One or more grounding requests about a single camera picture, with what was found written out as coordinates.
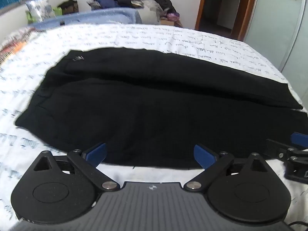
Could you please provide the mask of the light blue blanket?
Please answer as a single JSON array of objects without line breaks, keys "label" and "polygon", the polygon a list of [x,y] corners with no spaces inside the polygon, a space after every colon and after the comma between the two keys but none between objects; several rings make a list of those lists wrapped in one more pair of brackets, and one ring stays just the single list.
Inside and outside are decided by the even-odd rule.
[{"label": "light blue blanket", "polygon": [[108,8],[89,12],[62,15],[29,26],[37,30],[47,30],[70,24],[142,24],[139,12],[133,8]]}]

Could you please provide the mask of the floral patterned quilt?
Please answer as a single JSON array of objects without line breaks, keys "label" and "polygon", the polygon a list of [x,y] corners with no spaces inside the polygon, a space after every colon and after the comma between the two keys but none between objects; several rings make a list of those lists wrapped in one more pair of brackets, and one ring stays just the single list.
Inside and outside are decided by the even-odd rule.
[{"label": "floral patterned quilt", "polygon": [[30,38],[37,35],[37,33],[37,30],[33,27],[23,27],[8,35],[1,43],[1,63],[10,55],[21,50]]}]

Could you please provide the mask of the floral pillow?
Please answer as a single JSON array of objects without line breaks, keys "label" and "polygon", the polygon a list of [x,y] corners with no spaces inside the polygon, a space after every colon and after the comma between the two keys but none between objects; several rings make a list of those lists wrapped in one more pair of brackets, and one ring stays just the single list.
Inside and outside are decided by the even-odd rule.
[{"label": "floral pillow", "polygon": [[35,23],[55,17],[50,0],[30,0],[26,2],[26,6]]}]

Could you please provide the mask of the white script-print bed sheet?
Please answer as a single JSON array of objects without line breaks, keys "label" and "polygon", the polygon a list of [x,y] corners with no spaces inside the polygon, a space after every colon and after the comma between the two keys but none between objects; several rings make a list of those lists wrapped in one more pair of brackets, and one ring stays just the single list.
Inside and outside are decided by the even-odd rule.
[{"label": "white script-print bed sheet", "polygon": [[105,143],[121,182],[186,179],[203,144],[237,157],[267,139],[307,133],[307,110],[278,69],[248,44],[142,24],[73,24],[33,37],[1,64],[1,230],[10,196],[42,151]]}]

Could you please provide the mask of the black bag by wall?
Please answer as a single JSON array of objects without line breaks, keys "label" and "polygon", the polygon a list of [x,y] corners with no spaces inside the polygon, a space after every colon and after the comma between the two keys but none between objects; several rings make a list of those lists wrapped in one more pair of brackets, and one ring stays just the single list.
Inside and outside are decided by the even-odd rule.
[{"label": "black bag by wall", "polygon": [[66,0],[57,7],[61,8],[62,15],[74,14],[79,12],[78,2],[76,0]]}]

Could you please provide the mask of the white wardrobe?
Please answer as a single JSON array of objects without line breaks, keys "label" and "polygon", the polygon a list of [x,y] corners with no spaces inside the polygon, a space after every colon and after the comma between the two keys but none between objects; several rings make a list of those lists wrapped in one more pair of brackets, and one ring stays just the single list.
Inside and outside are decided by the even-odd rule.
[{"label": "white wardrobe", "polygon": [[256,0],[244,40],[287,78],[307,105],[307,0]]}]

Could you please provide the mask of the pile of dark clothes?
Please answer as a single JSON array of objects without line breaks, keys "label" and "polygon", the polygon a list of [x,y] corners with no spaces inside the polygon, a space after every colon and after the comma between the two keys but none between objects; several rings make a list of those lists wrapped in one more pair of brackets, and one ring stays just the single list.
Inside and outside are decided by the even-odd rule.
[{"label": "pile of dark clothes", "polygon": [[181,27],[180,14],[171,0],[89,0],[92,10],[107,8],[133,8],[143,24],[164,24]]}]

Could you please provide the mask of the wooden door frame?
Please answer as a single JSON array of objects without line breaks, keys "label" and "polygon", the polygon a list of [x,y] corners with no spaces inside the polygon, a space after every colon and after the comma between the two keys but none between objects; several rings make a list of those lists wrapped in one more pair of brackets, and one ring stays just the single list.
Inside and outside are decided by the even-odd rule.
[{"label": "wooden door frame", "polygon": [[255,0],[200,0],[195,29],[242,41]]}]

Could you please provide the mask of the black pants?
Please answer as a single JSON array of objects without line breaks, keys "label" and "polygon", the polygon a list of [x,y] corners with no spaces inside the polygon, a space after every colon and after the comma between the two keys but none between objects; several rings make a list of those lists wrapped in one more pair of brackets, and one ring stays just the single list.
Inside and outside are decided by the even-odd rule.
[{"label": "black pants", "polygon": [[307,133],[288,85],[146,49],[70,51],[35,91],[16,126],[64,152],[105,143],[105,161],[193,168],[200,143],[236,157],[266,140]]}]

